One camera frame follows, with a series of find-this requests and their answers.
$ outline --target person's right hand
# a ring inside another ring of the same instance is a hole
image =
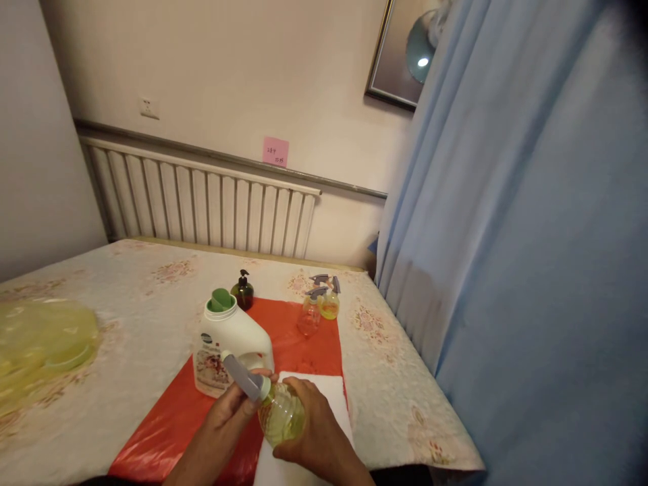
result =
[[[295,462],[336,486],[373,485],[371,475],[338,425],[328,400],[315,384],[295,377],[283,382],[297,392],[304,405],[306,423],[299,437],[279,444],[273,455]]]

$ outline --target hand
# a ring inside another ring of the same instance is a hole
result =
[[[295,462],[336,486],[373,485],[365,465],[338,425],[329,402],[314,383],[294,377],[291,385],[304,405],[306,423],[302,435],[273,450],[276,458]]]
[[[278,376],[267,369],[252,373]],[[211,486],[230,461],[236,443],[250,419],[257,413],[260,402],[253,402],[233,383],[212,405],[186,451],[164,481],[164,486]]]

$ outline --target white paper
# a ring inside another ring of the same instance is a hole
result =
[[[286,377],[294,376],[301,379],[312,381],[320,392],[329,400],[329,405],[333,410],[337,423],[340,424],[342,431],[351,441],[353,446],[353,437],[351,435],[351,422],[346,409],[346,399],[344,397],[344,382],[340,376],[323,376],[323,375],[304,375],[302,373],[287,373],[282,371],[279,374],[279,381]],[[307,469],[272,456],[272,447],[264,440],[259,454],[259,463],[256,466],[256,475],[254,476],[254,486],[283,486],[283,485],[304,485],[319,486],[328,484],[322,481]]]

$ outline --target pink sticky note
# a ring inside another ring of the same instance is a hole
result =
[[[288,163],[288,141],[265,137],[263,139],[263,161],[285,167]]]

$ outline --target empty spray bottle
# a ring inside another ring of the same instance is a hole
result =
[[[339,293],[340,281],[338,280],[338,277],[333,277],[331,293],[324,295],[324,301],[322,302],[321,313],[324,319],[332,321],[338,316],[340,311],[340,299],[338,298]]]
[[[326,291],[326,287],[318,287],[306,293],[308,296],[308,304],[302,307],[299,319],[297,320],[297,329],[305,336],[313,335],[319,329],[321,311],[317,300],[319,296],[324,296]]]
[[[308,277],[313,281],[313,289],[319,288],[319,286],[329,280],[329,276],[327,273],[319,273],[318,275],[314,275],[312,277]],[[306,298],[304,299],[304,308],[308,306],[308,301],[310,300],[310,297],[308,297],[308,294],[306,295]],[[322,307],[322,303],[324,302],[324,297],[318,297],[317,298],[317,305]]]
[[[261,401],[259,423],[272,448],[285,440],[296,439],[304,430],[306,414],[295,389],[286,383],[250,373],[229,351],[222,353],[223,366],[253,402]]]

